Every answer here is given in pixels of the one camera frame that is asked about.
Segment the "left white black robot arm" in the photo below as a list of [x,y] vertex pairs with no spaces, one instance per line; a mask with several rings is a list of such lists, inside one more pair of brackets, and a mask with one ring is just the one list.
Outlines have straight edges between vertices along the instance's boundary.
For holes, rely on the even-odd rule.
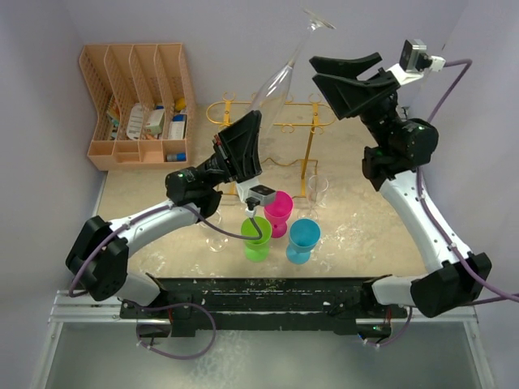
[[88,294],[95,301],[121,297],[138,303],[149,318],[164,314],[164,289],[150,276],[131,274],[129,260],[166,234],[206,223],[220,205],[222,193],[217,186],[222,183],[236,183],[248,212],[265,204],[264,195],[254,192],[263,172],[259,157],[262,118],[259,110],[246,113],[214,136],[208,159],[169,173],[165,201],[116,220],[88,219],[66,257],[66,267],[74,276],[69,296]]

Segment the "tall clear flute glass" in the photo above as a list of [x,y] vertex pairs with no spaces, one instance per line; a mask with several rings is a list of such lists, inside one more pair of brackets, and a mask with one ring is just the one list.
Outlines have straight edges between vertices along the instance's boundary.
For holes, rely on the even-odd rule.
[[260,133],[262,135],[266,135],[271,130],[277,117],[283,110],[286,97],[290,91],[295,64],[307,42],[318,29],[334,30],[336,28],[335,25],[306,7],[303,7],[302,11],[308,18],[308,25],[305,32],[287,58],[285,64],[264,82],[259,91],[255,93],[249,105],[250,111],[257,110],[261,112]]

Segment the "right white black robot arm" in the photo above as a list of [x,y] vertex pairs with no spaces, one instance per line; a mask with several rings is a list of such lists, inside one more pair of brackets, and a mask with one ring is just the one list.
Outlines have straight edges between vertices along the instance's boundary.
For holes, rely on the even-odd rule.
[[381,60],[378,53],[352,60],[314,56],[310,64],[313,81],[336,118],[359,118],[375,140],[375,147],[364,149],[362,174],[399,215],[427,270],[424,276],[381,276],[366,282],[362,311],[379,317],[389,305],[412,306],[434,318],[478,298],[491,260],[475,254],[454,233],[427,192],[421,168],[431,161],[438,130],[428,121],[404,120],[397,113],[397,89],[448,62],[420,53],[359,79]]

